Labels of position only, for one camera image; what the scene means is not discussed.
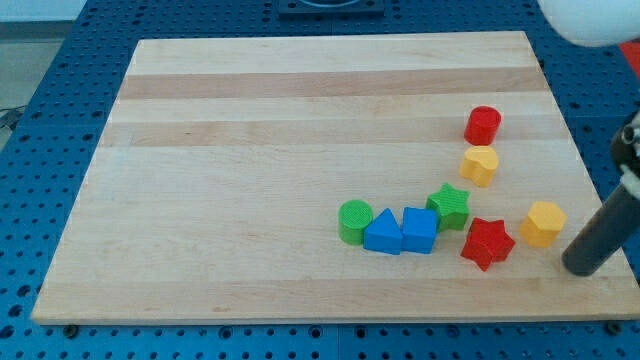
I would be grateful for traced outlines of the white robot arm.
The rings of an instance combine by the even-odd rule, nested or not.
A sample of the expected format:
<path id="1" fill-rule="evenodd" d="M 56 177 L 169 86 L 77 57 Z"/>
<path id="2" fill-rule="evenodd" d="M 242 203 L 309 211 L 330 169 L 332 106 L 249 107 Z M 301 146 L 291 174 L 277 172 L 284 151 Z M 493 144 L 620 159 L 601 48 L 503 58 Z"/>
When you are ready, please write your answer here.
<path id="1" fill-rule="evenodd" d="M 633 0 L 539 0 L 550 26 L 583 47 L 619 45 L 639 38 L 639 3 Z M 574 275 L 593 275 L 639 231 L 639 114 L 611 140 L 619 185 L 564 250 L 561 260 Z"/>

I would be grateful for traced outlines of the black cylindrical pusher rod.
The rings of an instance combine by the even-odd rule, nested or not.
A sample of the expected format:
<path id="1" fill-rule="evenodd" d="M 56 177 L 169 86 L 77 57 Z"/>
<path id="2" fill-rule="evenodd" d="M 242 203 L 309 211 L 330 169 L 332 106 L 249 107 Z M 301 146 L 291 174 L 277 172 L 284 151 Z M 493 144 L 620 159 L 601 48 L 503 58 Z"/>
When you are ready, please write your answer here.
<path id="1" fill-rule="evenodd" d="M 562 254 L 564 267 L 582 277 L 593 275 L 639 231 L 639 199 L 618 185 Z"/>

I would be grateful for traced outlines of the black tool mount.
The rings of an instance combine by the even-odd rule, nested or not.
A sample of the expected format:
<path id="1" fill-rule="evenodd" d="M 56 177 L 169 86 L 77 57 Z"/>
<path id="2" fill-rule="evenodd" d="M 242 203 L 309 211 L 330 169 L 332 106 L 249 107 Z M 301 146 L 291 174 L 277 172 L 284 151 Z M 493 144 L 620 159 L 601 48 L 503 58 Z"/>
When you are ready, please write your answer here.
<path id="1" fill-rule="evenodd" d="M 611 140 L 612 160 L 620 173 L 639 175 L 639 111 L 632 113 Z"/>

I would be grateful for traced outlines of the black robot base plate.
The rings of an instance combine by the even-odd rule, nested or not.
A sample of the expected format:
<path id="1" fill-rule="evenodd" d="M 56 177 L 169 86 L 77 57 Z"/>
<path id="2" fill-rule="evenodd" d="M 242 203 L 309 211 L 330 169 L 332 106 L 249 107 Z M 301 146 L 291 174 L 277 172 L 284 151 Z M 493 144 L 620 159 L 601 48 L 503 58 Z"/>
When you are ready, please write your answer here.
<path id="1" fill-rule="evenodd" d="M 280 18 L 320 15 L 383 15 L 385 0 L 275 0 Z"/>

